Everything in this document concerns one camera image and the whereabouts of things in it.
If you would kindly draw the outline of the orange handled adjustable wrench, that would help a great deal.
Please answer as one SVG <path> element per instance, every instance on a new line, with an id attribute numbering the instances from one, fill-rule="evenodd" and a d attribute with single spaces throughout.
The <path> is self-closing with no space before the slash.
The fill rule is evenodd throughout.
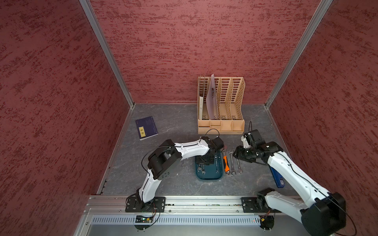
<path id="1" fill-rule="evenodd" d="M 223 156 L 222 158 L 223 158 L 224 171 L 225 171 L 226 175 L 230 175 L 230 167 L 229 167 L 228 159 L 227 159 L 227 155 L 226 155 L 226 148 L 223 148 L 222 156 Z"/>

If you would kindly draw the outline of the teal plastic storage tray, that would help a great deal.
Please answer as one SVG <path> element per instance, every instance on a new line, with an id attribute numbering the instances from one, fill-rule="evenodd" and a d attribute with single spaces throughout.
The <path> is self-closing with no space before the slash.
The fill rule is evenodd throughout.
<path id="1" fill-rule="evenodd" d="M 216 173 L 215 163 L 212 165 L 199 165 L 198 156 L 195 157 L 195 175 L 201 181 L 213 182 L 222 178 L 224 174 L 222 151 L 217 152 L 219 173 Z M 201 166 L 203 171 L 199 173 L 197 168 Z"/>

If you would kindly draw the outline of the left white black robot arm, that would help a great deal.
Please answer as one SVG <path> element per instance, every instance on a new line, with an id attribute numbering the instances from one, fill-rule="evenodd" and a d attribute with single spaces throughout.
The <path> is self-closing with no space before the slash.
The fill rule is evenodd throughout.
<path id="1" fill-rule="evenodd" d="M 188 143 L 165 140 L 148 157 L 146 178 L 136 192 L 138 203 L 144 205 L 151 202 L 161 181 L 167 178 L 182 160 L 197 156 L 213 156 L 222 148 L 224 142 L 220 137 L 210 139 L 202 136 L 199 140 Z"/>

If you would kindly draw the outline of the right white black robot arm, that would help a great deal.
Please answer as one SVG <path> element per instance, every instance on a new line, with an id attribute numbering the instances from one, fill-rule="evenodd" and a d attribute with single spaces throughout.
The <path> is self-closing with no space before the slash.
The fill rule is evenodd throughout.
<path id="1" fill-rule="evenodd" d="M 331 193 L 301 170 L 276 142 L 265 142 L 258 130 L 245 133 L 233 157 L 250 163 L 258 159 L 278 172 L 301 200 L 284 196 L 272 188 L 257 193 L 259 211 L 280 211 L 300 222 L 312 236 L 331 236 L 347 224 L 346 201 Z"/>

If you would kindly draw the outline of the blue flat box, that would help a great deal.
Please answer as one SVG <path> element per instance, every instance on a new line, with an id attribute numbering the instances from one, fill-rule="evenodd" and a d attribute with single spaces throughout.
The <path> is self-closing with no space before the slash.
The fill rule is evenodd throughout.
<path id="1" fill-rule="evenodd" d="M 271 170 L 271 173 L 272 173 L 272 176 L 273 176 L 273 179 L 275 181 L 275 184 L 278 188 L 284 188 L 285 187 L 285 182 L 284 182 L 284 178 L 282 177 L 282 175 L 277 172 L 273 167 L 270 167 L 270 170 Z"/>

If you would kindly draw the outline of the wooden desk file organizer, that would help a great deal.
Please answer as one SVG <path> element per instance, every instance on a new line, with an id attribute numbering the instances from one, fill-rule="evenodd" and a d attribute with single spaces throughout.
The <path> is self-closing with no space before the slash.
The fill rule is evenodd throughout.
<path id="1" fill-rule="evenodd" d="M 216 77 L 218 120 L 210 120 L 207 112 L 206 97 L 210 77 L 197 79 L 197 130 L 198 134 L 241 135 L 245 130 L 245 120 L 241 106 L 245 91 L 243 77 Z M 203 117 L 198 119 L 198 100 L 203 96 Z"/>

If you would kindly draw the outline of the purple folder in organizer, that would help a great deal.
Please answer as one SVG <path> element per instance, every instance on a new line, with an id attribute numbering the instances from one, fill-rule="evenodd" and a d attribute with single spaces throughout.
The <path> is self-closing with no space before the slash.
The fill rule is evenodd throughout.
<path id="1" fill-rule="evenodd" d="M 207 112 L 210 120 L 218 120 L 217 91 L 215 85 L 215 75 L 212 74 L 208 86 L 206 97 Z"/>

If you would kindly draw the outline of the beige folder in organizer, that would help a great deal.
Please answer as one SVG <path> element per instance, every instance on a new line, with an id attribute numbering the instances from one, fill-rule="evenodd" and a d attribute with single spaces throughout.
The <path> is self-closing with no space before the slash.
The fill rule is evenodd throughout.
<path id="1" fill-rule="evenodd" d="M 204 100 L 204 97 L 199 96 L 199 100 L 198 100 L 198 119 L 199 120 L 202 120 L 202 117 L 203 117 L 203 100 Z"/>

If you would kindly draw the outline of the dark purple notebook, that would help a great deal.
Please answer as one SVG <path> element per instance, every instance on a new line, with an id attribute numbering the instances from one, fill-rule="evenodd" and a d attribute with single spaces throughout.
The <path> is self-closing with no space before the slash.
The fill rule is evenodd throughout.
<path id="1" fill-rule="evenodd" d="M 140 140 L 158 135 L 158 129 L 152 116 L 135 121 Z"/>

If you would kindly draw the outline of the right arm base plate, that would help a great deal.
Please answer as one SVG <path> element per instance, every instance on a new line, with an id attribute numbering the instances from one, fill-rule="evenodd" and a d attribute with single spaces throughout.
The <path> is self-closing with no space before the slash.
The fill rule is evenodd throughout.
<path id="1" fill-rule="evenodd" d="M 266 214 L 269 211 L 271 213 L 281 213 L 276 209 L 270 208 L 266 201 L 258 197 L 242 197 L 241 205 L 244 213 L 261 213 Z"/>

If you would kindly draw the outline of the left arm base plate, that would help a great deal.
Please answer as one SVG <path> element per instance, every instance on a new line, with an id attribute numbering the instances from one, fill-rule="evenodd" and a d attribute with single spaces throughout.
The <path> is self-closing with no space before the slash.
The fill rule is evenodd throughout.
<path id="1" fill-rule="evenodd" d="M 136 196 L 129 196 L 126 199 L 125 212 L 152 212 L 157 213 L 164 212 L 166 198 L 165 197 L 155 197 L 153 200 L 144 203 L 139 201 Z"/>

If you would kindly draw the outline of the aluminium front rail frame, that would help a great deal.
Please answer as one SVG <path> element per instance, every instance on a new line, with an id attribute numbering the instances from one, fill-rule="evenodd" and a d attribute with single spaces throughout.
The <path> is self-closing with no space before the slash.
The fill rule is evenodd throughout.
<path id="1" fill-rule="evenodd" d="M 147 229 L 126 212 L 126 197 L 93 195 L 78 223 L 76 236 L 306 236 L 295 219 L 274 213 L 271 230 L 260 227 L 258 213 L 244 213 L 240 196 L 166 196 L 162 213 Z"/>

